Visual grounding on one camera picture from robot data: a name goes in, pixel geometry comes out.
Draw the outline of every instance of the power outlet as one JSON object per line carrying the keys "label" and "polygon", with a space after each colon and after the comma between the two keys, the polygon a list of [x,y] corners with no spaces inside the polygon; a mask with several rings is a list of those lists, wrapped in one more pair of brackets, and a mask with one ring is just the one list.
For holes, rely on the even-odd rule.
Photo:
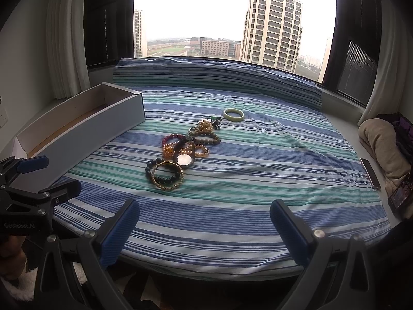
{"label": "power outlet", "polygon": [[3,127],[7,121],[9,121],[9,118],[7,116],[6,108],[0,106],[0,128]]}

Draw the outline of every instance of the watch face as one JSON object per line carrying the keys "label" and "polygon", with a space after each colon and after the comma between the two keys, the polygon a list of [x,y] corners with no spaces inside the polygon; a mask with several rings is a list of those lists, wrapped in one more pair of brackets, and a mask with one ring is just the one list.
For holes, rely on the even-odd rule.
{"label": "watch face", "polygon": [[189,165],[192,163],[192,157],[190,155],[178,155],[178,159],[176,161],[180,166]]}

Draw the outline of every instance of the screw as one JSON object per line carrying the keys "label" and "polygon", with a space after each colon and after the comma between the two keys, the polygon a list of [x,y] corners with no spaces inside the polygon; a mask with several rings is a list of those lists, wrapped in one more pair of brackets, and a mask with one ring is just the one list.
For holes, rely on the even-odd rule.
{"label": "screw", "polygon": [[95,234],[96,234],[96,232],[94,231],[94,230],[89,230],[89,231],[86,231],[85,233],[83,233],[83,235],[86,237],[86,238],[93,238],[94,236],[95,236]]}
{"label": "screw", "polygon": [[56,236],[54,234],[51,234],[47,237],[48,242],[55,242],[56,241]]}
{"label": "screw", "polygon": [[317,238],[324,238],[324,237],[325,237],[325,233],[324,233],[324,231],[323,231],[322,229],[317,229],[317,230],[315,230],[315,231],[314,231],[314,235],[315,235]]}
{"label": "screw", "polygon": [[363,237],[360,234],[353,234],[353,239],[356,241],[363,241]]}

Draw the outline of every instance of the sky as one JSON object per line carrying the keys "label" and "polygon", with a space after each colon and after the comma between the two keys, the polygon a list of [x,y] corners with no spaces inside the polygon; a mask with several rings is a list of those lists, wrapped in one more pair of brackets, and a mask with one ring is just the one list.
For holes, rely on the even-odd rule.
{"label": "sky", "polygon": [[[334,32],[336,0],[302,2],[300,55],[321,61]],[[212,37],[242,40],[249,0],[135,0],[144,11],[147,40]]]}

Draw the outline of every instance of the white curtain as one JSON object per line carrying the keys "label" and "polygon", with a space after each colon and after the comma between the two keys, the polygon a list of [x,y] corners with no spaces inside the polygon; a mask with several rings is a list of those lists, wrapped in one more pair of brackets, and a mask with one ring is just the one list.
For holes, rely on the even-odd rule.
{"label": "white curtain", "polygon": [[47,58],[54,96],[74,96],[90,87],[83,38],[84,0],[49,0]]}
{"label": "white curtain", "polygon": [[377,114],[398,111],[405,86],[413,83],[413,80],[408,80],[408,66],[413,67],[412,36],[393,3],[382,0],[382,39],[377,75],[359,125]]}

